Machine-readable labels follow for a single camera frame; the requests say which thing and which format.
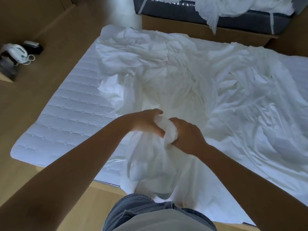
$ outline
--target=ripped jeans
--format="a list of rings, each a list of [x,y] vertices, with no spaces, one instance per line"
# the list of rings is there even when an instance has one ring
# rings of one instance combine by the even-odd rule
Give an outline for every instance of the ripped jeans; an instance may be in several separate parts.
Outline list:
[[[174,205],[174,202],[171,201],[156,203],[151,198],[142,194],[130,194],[121,198],[108,214],[103,231],[112,231],[138,214],[163,209],[175,209],[187,216],[190,216],[203,225],[206,225],[213,231],[217,231],[214,223],[200,212],[189,208],[178,208]]]

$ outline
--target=person's left hand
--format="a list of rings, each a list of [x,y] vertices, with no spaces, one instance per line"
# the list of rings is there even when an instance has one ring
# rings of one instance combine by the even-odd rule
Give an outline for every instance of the person's left hand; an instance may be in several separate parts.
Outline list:
[[[153,132],[163,138],[165,135],[164,130],[159,128],[154,122],[154,118],[159,114],[163,114],[163,111],[160,109],[149,109],[125,116],[132,124],[132,131]]]

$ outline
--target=person's left arm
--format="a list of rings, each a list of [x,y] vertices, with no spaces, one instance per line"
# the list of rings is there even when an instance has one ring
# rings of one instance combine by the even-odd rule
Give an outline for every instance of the person's left arm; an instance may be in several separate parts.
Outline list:
[[[3,230],[56,230],[130,131],[164,131],[159,109],[121,116],[44,168],[0,207]]]

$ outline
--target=floor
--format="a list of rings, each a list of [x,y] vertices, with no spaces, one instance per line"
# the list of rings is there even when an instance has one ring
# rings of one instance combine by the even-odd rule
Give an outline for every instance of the floor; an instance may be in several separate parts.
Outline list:
[[[40,170],[12,159],[10,149],[108,24],[141,28],[133,0],[80,0],[36,36],[45,50],[33,64],[21,68],[15,83],[0,81],[0,205]],[[122,197],[113,188],[93,184],[58,230],[100,230]],[[218,229],[239,230],[223,224]]]

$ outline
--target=white shirt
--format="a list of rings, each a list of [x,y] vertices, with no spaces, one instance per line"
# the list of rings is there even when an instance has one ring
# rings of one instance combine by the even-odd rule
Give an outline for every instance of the white shirt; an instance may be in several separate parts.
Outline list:
[[[174,209],[165,209],[134,216],[114,231],[213,231],[206,225]]]

